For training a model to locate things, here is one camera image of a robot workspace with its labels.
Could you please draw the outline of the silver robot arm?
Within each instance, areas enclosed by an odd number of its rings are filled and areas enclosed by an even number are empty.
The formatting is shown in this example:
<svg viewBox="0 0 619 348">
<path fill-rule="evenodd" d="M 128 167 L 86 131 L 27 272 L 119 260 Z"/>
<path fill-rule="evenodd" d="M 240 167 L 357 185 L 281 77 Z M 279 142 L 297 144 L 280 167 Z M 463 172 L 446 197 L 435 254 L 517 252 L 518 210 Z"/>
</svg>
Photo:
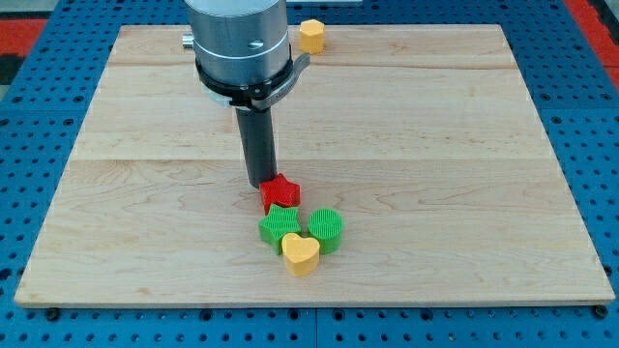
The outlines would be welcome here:
<svg viewBox="0 0 619 348">
<path fill-rule="evenodd" d="M 255 85 L 291 61 L 285 0 L 187 0 L 196 60 L 227 85 Z"/>
</svg>

